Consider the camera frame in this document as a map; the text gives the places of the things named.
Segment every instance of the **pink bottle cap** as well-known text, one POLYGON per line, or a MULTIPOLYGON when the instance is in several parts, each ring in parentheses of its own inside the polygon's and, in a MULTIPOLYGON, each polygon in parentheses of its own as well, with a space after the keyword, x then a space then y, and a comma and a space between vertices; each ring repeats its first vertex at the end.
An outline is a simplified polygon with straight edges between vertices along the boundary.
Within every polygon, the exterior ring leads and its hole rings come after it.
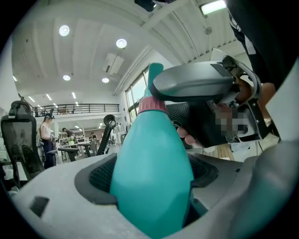
POLYGON ((147 110, 159 110, 167 114, 167 109, 164 101, 158 100, 153 96, 143 98, 139 103, 139 113, 147 110))

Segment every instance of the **woman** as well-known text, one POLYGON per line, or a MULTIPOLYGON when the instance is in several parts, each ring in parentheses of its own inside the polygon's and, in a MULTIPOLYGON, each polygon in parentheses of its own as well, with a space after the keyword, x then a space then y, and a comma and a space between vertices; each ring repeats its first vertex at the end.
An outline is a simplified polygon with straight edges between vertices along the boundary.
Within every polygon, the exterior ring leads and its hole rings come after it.
POLYGON ((50 167, 53 167, 56 165, 55 159, 52 157, 52 155, 48 155, 48 152, 53 150, 53 143, 52 143, 52 136, 51 136, 51 129, 50 129, 50 123, 52 121, 52 115, 46 114, 43 123, 40 127, 41 132, 41 139, 43 141, 43 151, 46 157, 45 163, 43 164, 45 169, 48 169, 50 167))

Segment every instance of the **finger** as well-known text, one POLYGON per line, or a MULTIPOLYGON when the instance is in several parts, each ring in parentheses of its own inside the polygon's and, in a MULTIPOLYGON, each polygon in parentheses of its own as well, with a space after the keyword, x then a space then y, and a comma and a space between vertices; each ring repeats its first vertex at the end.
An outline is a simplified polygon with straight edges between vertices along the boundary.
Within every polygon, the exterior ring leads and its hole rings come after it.
POLYGON ((181 138, 184 138, 188 135, 187 130, 185 130, 182 126, 177 129, 177 132, 181 138))
POLYGON ((185 137, 185 142, 187 143, 187 144, 195 144, 196 143, 196 140, 195 140, 195 138, 193 138, 191 135, 187 135, 186 137, 185 137))

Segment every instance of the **teal spray bottle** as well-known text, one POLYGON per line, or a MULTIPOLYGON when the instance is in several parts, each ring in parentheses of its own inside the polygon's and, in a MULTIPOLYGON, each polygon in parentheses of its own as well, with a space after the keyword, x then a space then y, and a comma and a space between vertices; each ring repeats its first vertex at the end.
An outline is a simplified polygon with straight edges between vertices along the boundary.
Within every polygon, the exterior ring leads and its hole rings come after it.
POLYGON ((122 145, 110 193, 119 211, 139 230, 159 239, 182 229, 194 179, 183 143, 163 101, 149 90, 163 65, 149 66, 139 114, 122 145))

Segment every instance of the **black mesh chair back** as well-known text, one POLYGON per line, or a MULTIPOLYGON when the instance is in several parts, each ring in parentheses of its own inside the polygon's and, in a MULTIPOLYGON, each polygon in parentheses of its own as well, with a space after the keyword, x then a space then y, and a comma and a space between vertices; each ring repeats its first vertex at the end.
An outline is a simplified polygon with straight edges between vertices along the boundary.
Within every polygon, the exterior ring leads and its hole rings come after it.
POLYGON ((114 115, 111 115, 111 114, 106 115, 104 117, 104 124, 106 125, 106 128, 105 128, 105 131, 104 131, 102 141, 100 143, 97 155, 103 155, 105 153, 105 148, 106 148, 107 143, 109 141, 110 133, 116 125, 114 115))
POLYGON ((24 170, 27 181, 44 170, 36 146, 36 120, 29 105, 24 101, 11 104, 9 115, 1 119, 4 144, 14 170, 14 181, 18 188, 22 179, 18 168, 24 170))

